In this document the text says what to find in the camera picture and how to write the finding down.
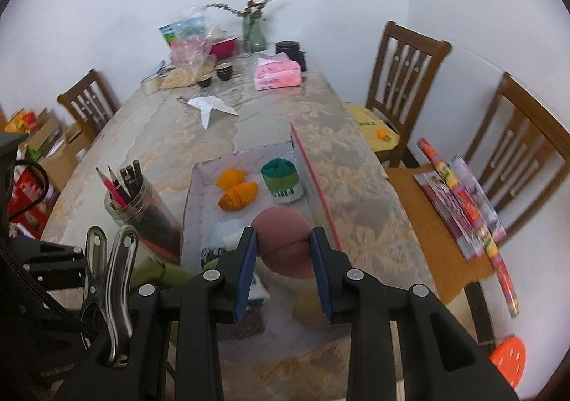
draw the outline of brown cushion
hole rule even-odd
[[[447,304],[468,283],[492,276],[493,269],[486,255],[465,261],[447,226],[413,178],[414,174],[431,170],[433,166],[425,165],[387,168],[386,173],[418,237],[440,299]]]

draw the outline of dining table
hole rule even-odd
[[[151,95],[136,90],[79,162],[55,204],[42,239],[84,248],[92,225],[100,226],[108,238],[113,238],[119,227],[105,210],[105,188],[95,168],[110,166],[116,172],[136,159],[146,179],[182,224],[197,163],[291,141],[293,125],[327,205],[337,247],[347,253],[353,267],[386,285],[408,289],[423,283],[437,293],[423,251],[382,165],[317,64],[309,58],[301,86],[257,91],[254,72],[258,57],[232,58],[232,79],[214,77],[206,89],[191,86]],[[238,114],[214,110],[205,129],[200,111],[187,105],[189,99],[204,95],[221,98]],[[136,264],[144,258],[142,249],[140,253]],[[81,293],[62,290],[55,295],[70,308],[81,306]],[[300,326],[293,317],[290,320],[291,325]],[[242,357],[236,361],[225,358],[221,346],[226,399],[344,397],[349,334],[325,332],[313,337],[316,343],[312,348],[273,359],[252,356],[251,360]],[[241,345],[242,356],[247,356],[248,348],[255,352],[252,340],[236,344]]]

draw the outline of colorful tube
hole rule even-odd
[[[449,190],[451,190],[451,193],[457,198],[465,216],[471,223],[475,234],[483,242],[485,253],[487,253],[488,258],[491,261],[491,265],[495,270],[495,274],[499,280],[499,285],[503,291],[504,298],[507,301],[508,312],[511,314],[511,318],[517,317],[519,315],[519,300],[517,298],[517,293],[515,293],[515,287],[512,285],[511,276],[509,275],[507,266],[499,253],[497,244],[493,240],[491,232],[484,224],[479,210],[475,206],[471,196],[457,180],[457,177],[455,177],[451,168],[440,158],[427,140],[418,140],[418,147],[434,166],[441,179],[449,187]]]

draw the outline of pink tissue pack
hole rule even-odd
[[[259,58],[255,67],[255,90],[265,91],[301,85],[301,66],[286,53]]]

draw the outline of orange plastic object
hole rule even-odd
[[[511,387],[516,388],[523,377],[527,362],[527,351],[523,341],[516,336],[508,337],[495,348],[490,359]]]
[[[224,190],[230,190],[243,182],[246,172],[241,169],[226,169],[216,181],[216,185]]]
[[[255,199],[257,190],[256,182],[238,184],[219,199],[218,206],[224,211],[239,211]]]

